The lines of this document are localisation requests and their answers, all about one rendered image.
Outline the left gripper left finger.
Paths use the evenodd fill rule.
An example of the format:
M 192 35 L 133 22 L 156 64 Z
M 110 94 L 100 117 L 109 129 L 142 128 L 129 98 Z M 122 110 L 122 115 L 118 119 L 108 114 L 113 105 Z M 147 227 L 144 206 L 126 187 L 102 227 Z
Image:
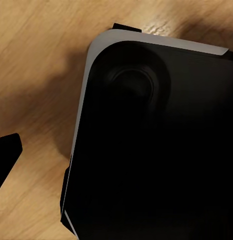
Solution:
M 23 152 L 18 133 L 0 137 L 0 188 Z

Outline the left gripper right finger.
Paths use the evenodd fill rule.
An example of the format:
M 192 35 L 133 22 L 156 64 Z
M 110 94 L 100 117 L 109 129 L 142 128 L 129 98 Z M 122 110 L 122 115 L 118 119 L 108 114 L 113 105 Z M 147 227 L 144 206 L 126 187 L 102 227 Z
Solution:
M 220 148 L 222 154 L 233 168 L 233 134 L 225 133 Z

